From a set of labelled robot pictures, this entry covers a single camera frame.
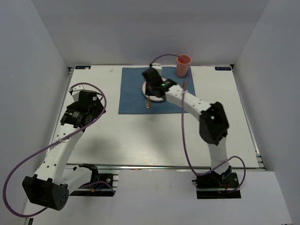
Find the white printed plate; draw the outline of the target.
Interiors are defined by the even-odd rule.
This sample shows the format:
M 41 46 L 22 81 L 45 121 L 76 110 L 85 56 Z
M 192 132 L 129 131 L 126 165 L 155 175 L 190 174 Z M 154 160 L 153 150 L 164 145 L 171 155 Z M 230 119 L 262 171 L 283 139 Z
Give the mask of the white printed plate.
M 162 98 L 158 98 L 156 96 L 148 96 L 146 95 L 146 81 L 142 83 L 142 94 L 147 99 L 150 98 L 150 101 L 153 103 L 162 103 L 164 100 Z

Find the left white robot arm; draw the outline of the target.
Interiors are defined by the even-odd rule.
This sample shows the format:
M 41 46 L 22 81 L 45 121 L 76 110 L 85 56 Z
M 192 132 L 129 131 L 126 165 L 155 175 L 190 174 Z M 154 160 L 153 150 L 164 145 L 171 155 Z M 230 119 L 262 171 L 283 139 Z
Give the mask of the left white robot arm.
M 75 90 L 74 102 L 67 106 L 59 126 L 59 144 L 49 150 L 41 166 L 32 177 L 26 176 L 22 187 L 33 204 L 61 210 L 69 195 L 82 185 L 94 187 L 99 182 L 97 167 L 80 164 L 68 175 L 63 175 L 75 145 L 84 133 L 83 127 L 104 112 L 98 93 L 92 90 Z

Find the gold fork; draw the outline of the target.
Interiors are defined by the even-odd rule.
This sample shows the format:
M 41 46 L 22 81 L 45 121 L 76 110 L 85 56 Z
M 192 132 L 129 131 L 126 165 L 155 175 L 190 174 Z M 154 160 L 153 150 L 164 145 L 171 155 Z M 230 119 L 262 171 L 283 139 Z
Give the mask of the gold fork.
M 149 109 L 151 107 L 151 99 L 149 96 L 147 96 L 147 104 L 146 104 L 146 108 Z

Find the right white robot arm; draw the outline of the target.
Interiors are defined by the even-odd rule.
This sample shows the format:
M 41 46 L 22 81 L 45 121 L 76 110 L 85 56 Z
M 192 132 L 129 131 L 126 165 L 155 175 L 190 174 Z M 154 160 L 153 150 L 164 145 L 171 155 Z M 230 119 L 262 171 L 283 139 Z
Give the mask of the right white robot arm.
M 181 108 L 181 128 L 184 135 L 184 112 L 194 116 L 199 122 L 199 134 L 205 141 L 210 153 L 210 171 L 193 172 L 199 179 L 203 176 L 207 183 L 217 187 L 224 186 L 229 181 L 232 168 L 227 159 L 226 136 L 229 122 L 223 105 L 220 102 L 208 103 L 185 90 L 171 79 L 163 80 L 161 69 L 150 67 L 142 72 L 146 81 L 146 94 L 162 98 Z

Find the red plastic cup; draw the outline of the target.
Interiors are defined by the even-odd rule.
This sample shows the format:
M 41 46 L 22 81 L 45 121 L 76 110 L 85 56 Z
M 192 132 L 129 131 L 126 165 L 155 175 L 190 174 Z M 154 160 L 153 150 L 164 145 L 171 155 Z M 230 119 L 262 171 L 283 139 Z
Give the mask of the red plastic cup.
M 189 69 L 191 58 L 188 55 L 182 54 L 177 57 L 176 75 L 184 77 Z

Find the blue cloth napkin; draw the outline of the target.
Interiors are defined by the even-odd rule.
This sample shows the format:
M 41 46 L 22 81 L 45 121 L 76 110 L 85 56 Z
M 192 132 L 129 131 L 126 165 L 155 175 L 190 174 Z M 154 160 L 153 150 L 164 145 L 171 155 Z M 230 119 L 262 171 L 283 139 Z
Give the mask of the blue cloth napkin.
M 145 81 L 142 72 L 145 67 L 124 67 L 122 69 L 119 114 L 174 114 L 181 113 L 181 109 L 166 101 L 152 102 L 151 107 L 146 108 L 146 97 L 142 92 L 142 84 Z M 194 82 L 191 69 L 188 69 L 185 77 L 176 75 L 176 67 L 163 67 L 162 76 L 171 79 L 177 84 L 187 84 L 187 90 L 195 95 Z

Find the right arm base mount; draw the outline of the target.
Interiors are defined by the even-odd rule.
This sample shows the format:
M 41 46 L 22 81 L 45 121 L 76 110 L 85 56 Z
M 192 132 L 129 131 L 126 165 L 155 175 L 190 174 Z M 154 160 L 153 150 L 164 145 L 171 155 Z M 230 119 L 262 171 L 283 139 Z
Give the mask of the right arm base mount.
M 209 174 L 197 176 L 192 182 L 196 186 L 197 199 L 241 199 L 240 189 L 233 191 L 240 184 L 235 172 L 221 183 L 213 180 Z

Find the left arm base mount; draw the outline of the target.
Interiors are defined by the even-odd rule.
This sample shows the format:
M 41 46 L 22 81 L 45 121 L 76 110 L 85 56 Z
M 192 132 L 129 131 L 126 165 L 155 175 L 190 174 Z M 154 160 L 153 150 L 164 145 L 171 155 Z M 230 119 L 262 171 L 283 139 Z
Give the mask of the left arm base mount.
M 72 192 L 71 196 L 85 197 L 113 197 L 118 185 L 119 175 L 116 173 L 100 173 L 96 181 L 106 182 L 113 191 L 105 183 L 97 183 L 88 187 L 78 189 Z

